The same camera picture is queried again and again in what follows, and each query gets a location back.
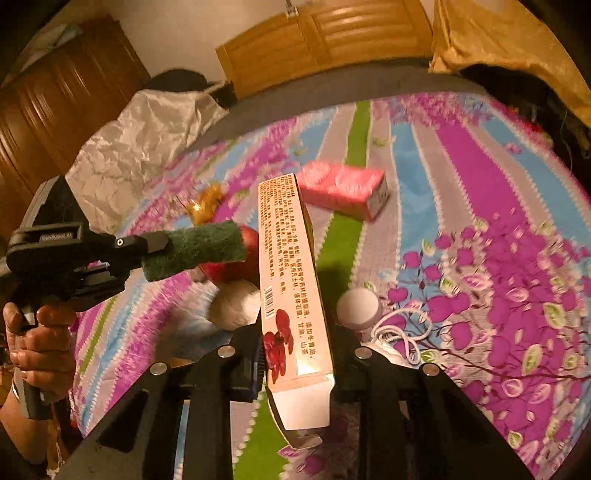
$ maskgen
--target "pink box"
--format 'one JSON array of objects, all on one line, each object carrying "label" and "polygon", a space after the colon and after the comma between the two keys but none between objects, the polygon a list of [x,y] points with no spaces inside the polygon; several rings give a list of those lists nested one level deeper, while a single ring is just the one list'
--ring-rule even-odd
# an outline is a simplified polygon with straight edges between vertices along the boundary
[{"label": "pink box", "polygon": [[383,170],[314,160],[296,177],[305,203],[336,210],[359,220],[373,220],[388,200]]}]

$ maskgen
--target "red flower print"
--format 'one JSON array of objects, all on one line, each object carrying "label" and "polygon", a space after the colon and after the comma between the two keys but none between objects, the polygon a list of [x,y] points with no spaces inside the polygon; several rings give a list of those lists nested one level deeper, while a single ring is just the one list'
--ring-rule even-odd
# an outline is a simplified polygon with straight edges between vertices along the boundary
[{"label": "red flower print", "polygon": [[277,332],[267,332],[262,338],[265,356],[267,357],[267,365],[269,366],[269,370],[271,370],[273,383],[277,381],[279,375],[282,377],[285,376],[287,366],[285,361],[285,345],[287,345],[290,355],[294,350],[294,337],[290,330],[290,317],[285,310],[277,310],[275,324],[277,325]]}]

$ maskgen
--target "human hand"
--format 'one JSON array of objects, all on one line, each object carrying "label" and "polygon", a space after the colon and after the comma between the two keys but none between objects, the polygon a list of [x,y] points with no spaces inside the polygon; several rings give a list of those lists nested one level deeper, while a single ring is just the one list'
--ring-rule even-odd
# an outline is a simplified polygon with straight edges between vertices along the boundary
[{"label": "human hand", "polygon": [[22,378],[46,392],[50,401],[65,398],[72,387],[76,362],[70,344],[70,326],[75,312],[61,303],[37,310],[39,326],[19,335],[24,318],[14,303],[4,306],[10,360]]}]

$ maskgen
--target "barcode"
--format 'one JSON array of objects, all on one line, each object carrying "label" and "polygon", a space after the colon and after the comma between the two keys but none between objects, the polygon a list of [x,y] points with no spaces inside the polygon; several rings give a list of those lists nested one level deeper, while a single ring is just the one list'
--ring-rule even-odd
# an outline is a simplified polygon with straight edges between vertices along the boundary
[{"label": "barcode", "polygon": [[265,288],[263,299],[265,302],[265,318],[267,319],[275,314],[275,307],[273,306],[273,287]]}]

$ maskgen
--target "bed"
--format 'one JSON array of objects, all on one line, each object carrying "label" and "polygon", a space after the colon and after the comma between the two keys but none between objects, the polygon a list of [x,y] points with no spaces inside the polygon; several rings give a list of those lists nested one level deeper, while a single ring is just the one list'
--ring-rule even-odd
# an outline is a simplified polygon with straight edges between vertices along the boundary
[{"label": "bed", "polygon": [[[374,223],[310,208],[327,316],[351,286],[374,289],[387,310],[412,302],[427,312],[434,332],[421,359],[446,369],[537,479],[565,478],[583,464],[591,416],[587,194],[544,137],[479,85],[427,73],[418,1],[309,8],[301,26],[271,37],[293,52],[309,48],[304,63],[272,63],[239,41],[220,48],[224,67],[241,72],[229,76],[241,101],[154,179],[118,233],[189,226],[176,198],[212,180],[227,189],[215,221],[256,228],[263,179],[317,157],[384,169],[391,198]],[[270,22],[255,33],[293,24]],[[395,41],[376,39],[380,31]],[[371,58],[364,45],[377,46]],[[248,83],[252,69],[260,74]],[[155,358],[195,361],[228,341],[207,320],[215,293],[188,273],[148,284],[136,271],[125,292],[80,316],[70,403],[84,435]],[[394,322],[420,333],[413,315]],[[404,361],[399,344],[375,340],[363,339]],[[322,446],[296,452],[264,395],[232,405],[235,478],[354,478],[358,412],[333,412]],[[182,458],[181,429],[177,475]]]}]

